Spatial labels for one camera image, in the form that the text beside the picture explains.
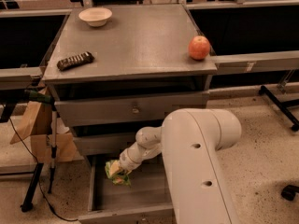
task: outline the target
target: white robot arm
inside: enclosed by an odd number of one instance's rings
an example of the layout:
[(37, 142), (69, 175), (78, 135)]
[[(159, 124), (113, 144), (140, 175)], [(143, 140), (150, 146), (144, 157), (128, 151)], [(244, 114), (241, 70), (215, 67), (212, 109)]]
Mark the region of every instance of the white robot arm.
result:
[(216, 150), (240, 136), (240, 122), (229, 111), (180, 109), (162, 127), (139, 130), (119, 166), (132, 171), (162, 152), (177, 224), (238, 224)]

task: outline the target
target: bowl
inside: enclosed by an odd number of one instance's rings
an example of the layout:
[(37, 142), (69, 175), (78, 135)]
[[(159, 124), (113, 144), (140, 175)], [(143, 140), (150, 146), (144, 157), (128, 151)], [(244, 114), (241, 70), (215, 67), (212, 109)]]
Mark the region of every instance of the bowl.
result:
[(93, 7), (81, 11), (78, 16), (90, 26), (99, 27), (106, 24), (107, 19), (112, 16), (112, 11), (103, 7)]

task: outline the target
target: cabinet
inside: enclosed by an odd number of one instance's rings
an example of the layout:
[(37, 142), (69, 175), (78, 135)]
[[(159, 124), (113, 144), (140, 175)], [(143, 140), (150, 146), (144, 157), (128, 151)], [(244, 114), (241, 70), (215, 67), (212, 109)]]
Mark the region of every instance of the cabinet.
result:
[[(133, 185), (113, 186), (105, 160), (117, 159), (145, 126), (160, 126), (182, 107), (205, 107), (209, 76), (216, 65), (188, 56), (196, 26), (182, 5), (108, 7), (112, 18), (100, 28), (80, 21), (74, 9), (43, 77), (78, 151), (91, 165), (90, 214), (82, 223), (136, 223), (171, 215), (161, 157), (131, 174)], [(89, 51), (93, 63), (60, 72), (56, 63)]]

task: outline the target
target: cardboard box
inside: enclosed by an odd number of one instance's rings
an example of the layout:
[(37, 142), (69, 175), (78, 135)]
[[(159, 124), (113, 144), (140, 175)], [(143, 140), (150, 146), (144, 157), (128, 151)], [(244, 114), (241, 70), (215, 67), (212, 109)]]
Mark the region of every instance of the cardboard box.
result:
[[(48, 89), (40, 91), (49, 94)], [(50, 105), (39, 102), (29, 102), (16, 127), (18, 134), (14, 134), (10, 144), (15, 144), (30, 136), (30, 149), (39, 162), (50, 163), (51, 160), (51, 122), (52, 110)], [(56, 134), (56, 161), (72, 161), (77, 149), (73, 142), (72, 133)]]

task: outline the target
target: gray countertop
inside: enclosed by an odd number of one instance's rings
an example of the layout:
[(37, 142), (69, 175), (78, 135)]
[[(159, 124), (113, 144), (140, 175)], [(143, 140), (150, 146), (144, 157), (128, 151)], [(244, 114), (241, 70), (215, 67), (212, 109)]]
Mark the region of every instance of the gray countertop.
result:
[[(182, 5), (107, 8), (112, 17), (98, 28), (78, 18), (82, 9), (73, 9), (43, 77), (46, 84), (216, 73), (209, 56), (195, 61), (188, 55), (197, 31)], [(85, 51), (95, 57), (93, 63), (57, 69), (59, 60)]]

